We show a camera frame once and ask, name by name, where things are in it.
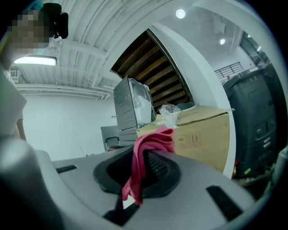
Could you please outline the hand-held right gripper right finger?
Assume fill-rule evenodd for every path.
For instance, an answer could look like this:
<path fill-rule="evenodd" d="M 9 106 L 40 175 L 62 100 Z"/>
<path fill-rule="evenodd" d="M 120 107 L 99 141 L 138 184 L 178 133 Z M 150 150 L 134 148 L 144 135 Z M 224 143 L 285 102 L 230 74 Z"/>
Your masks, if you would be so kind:
<path fill-rule="evenodd" d="M 126 223 L 129 230 L 212 230 L 228 223 L 207 189 L 222 190 L 245 212 L 254 198 L 243 187 L 209 165 L 159 150 L 152 152 L 178 164 L 181 177 L 176 188 L 161 198 L 144 199 Z"/>

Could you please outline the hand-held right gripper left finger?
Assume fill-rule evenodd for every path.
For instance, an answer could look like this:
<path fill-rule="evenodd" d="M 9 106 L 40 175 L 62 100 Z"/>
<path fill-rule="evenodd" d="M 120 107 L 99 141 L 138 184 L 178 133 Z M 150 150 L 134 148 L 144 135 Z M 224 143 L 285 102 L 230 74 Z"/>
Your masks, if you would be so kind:
<path fill-rule="evenodd" d="M 96 167 L 112 157 L 130 153 L 132 147 L 102 154 L 51 161 L 41 150 L 36 152 L 41 174 L 49 195 L 62 218 L 64 230 L 133 230 L 135 226 L 117 225 L 105 219 L 104 215 L 116 209 L 122 199 L 117 194 L 105 192 L 96 176 L 104 176 L 106 171 L 96 172 Z"/>

